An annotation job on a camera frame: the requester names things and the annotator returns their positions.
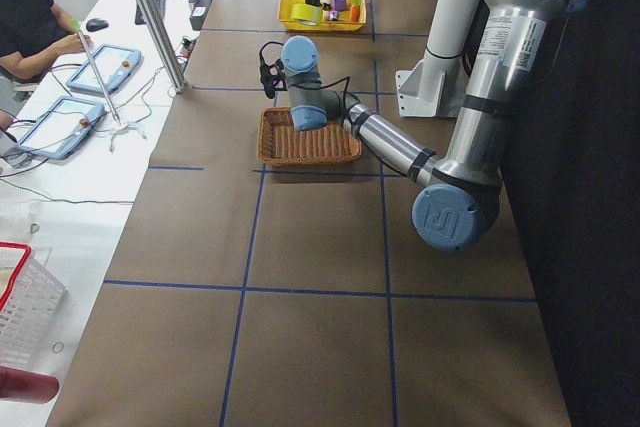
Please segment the black computer mouse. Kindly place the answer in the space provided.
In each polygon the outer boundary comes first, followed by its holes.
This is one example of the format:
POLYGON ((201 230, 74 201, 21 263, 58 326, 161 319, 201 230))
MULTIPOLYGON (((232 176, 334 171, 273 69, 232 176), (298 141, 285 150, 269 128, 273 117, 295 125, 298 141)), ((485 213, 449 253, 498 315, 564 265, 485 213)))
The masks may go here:
POLYGON ((97 32, 109 27, 109 22, 101 18, 92 18, 85 24, 88 32, 97 32))

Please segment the white plastic crate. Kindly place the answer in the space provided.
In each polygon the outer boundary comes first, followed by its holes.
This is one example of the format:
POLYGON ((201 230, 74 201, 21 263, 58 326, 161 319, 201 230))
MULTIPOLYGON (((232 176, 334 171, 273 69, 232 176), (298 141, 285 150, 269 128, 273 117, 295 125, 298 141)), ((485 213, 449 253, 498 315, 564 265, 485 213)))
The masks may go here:
POLYGON ((1 243, 1 364, 27 369, 67 289, 30 245, 1 243))

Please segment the clear packing tape roll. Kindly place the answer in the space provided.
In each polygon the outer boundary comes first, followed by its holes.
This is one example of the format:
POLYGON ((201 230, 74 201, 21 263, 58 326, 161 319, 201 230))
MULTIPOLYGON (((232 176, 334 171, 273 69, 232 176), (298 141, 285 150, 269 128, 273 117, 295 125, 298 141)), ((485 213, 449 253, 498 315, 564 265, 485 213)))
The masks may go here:
POLYGON ((293 4, 290 16, 292 21, 306 26, 319 26, 324 20, 324 12, 321 7, 306 3, 293 4))

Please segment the toy carrot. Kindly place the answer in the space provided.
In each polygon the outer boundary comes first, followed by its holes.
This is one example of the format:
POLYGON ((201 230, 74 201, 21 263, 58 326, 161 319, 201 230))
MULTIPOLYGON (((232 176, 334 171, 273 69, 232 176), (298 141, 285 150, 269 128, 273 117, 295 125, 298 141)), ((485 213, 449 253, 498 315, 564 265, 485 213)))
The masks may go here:
POLYGON ((349 7, 349 17, 348 17, 348 20, 350 23, 360 22, 361 5, 362 5, 362 0, 352 0, 349 7))

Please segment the teach pendant far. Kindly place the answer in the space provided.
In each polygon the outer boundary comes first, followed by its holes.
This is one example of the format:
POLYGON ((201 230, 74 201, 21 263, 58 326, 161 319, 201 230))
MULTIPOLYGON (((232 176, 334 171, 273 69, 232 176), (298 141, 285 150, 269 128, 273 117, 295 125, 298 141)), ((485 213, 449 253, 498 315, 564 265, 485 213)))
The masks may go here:
MULTIPOLYGON (((133 75, 142 62, 138 49, 112 44, 102 44, 92 52, 92 58, 109 94, 133 75)), ((101 95, 102 90, 89 60, 71 75, 66 87, 81 93, 101 95)))

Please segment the toy panda figure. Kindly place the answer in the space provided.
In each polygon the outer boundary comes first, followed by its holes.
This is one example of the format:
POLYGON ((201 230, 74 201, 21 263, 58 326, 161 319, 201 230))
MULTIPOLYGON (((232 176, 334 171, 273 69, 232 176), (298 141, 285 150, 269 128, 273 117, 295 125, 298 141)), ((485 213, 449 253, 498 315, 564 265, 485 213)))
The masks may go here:
POLYGON ((322 8, 323 11, 331 11, 332 10, 332 4, 330 0, 319 0, 320 1, 320 6, 322 8))

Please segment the teach pendant near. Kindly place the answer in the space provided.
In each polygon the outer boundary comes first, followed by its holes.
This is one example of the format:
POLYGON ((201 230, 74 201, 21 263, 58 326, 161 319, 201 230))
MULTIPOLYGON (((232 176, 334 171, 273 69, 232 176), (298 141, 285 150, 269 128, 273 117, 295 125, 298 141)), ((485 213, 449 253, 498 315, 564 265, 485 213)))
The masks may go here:
POLYGON ((100 102, 76 97, 59 97, 17 142, 21 152, 64 160, 93 132, 105 114, 100 102))

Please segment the brown wicker basket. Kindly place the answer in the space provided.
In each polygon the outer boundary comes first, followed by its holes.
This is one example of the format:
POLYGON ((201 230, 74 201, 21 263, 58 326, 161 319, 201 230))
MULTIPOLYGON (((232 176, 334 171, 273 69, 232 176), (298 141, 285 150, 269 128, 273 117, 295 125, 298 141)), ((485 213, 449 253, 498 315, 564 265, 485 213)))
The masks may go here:
POLYGON ((273 166, 341 165, 360 158, 362 144, 342 126, 329 123, 318 130, 294 128, 288 107, 262 111, 257 157, 273 166))

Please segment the teach pendant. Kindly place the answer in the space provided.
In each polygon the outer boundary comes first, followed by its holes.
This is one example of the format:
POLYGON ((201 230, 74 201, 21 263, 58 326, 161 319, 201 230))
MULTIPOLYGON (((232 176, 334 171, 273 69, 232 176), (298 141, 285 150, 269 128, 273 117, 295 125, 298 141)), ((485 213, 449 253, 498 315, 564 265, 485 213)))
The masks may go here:
POLYGON ((100 102, 76 97, 59 97, 17 142, 21 152, 64 160, 93 132, 105 114, 100 102))
MULTIPOLYGON (((133 75, 142 62, 138 49, 112 44, 102 44, 92 52, 92 58, 109 94, 133 75)), ((89 60, 71 75, 66 87, 81 93, 101 95, 102 90, 89 60)))

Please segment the black box device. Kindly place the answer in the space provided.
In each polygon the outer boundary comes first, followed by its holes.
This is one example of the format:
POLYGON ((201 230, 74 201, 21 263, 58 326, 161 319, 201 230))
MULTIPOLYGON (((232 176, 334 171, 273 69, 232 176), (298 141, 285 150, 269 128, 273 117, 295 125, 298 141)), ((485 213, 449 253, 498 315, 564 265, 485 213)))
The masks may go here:
POLYGON ((193 0, 189 22, 193 31, 200 31, 207 17, 213 0, 193 0))

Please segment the red bottle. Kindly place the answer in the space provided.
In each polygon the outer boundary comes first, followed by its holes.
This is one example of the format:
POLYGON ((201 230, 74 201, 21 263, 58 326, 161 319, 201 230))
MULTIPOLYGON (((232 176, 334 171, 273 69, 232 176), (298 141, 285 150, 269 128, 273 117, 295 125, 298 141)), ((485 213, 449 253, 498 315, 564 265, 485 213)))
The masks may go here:
POLYGON ((59 387, 56 377, 1 367, 2 400, 44 404, 57 395, 59 387))

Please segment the yellow plastic basket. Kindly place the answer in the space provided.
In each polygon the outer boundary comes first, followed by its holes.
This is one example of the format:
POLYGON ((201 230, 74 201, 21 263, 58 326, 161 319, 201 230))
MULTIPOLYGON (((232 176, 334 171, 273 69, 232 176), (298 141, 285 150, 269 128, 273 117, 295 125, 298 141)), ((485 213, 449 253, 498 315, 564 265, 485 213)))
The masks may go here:
POLYGON ((367 13, 366 13, 366 1, 362 0, 361 5, 361 16, 359 23, 350 23, 348 20, 349 17, 349 7, 352 0, 348 1, 348 9, 345 11, 341 11, 339 14, 339 20, 337 22, 329 22, 325 19, 324 12, 324 20, 323 23, 319 26, 306 26, 294 22, 291 20, 291 7, 295 3, 304 3, 305 0, 279 0, 278 7, 278 20, 279 22, 289 31, 314 31, 314 32, 355 32, 362 28, 367 21, 367 13))

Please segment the purple foam block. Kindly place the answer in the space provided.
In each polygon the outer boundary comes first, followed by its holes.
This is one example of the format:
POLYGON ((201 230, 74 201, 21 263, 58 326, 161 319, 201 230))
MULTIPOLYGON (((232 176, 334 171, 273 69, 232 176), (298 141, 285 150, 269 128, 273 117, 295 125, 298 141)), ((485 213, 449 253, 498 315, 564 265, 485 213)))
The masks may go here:
POLYGON ((348 9, 348 1, 347 0, 331 0, 332 8, 336 11, 345 11, 348 9))

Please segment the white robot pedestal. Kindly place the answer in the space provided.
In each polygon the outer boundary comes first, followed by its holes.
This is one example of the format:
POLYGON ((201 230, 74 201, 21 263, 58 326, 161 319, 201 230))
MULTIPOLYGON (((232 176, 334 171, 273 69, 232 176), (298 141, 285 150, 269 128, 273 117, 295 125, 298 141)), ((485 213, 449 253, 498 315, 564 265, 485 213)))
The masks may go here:
POLYGON ((464 46, 480 0, 437 0, 423 58, 396 72, 399 115, 456 117, 466 81, 464 46))

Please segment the seated person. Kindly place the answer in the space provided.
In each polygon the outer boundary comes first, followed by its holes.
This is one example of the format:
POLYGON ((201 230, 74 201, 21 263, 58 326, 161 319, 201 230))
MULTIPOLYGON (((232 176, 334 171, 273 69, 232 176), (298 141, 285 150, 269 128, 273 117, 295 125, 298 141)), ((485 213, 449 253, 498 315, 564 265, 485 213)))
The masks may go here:
POLYGON ((55 0, 1 0, 1 73, 14 81, 40 80, 59 57, 82 53, 90 41, 55 0))

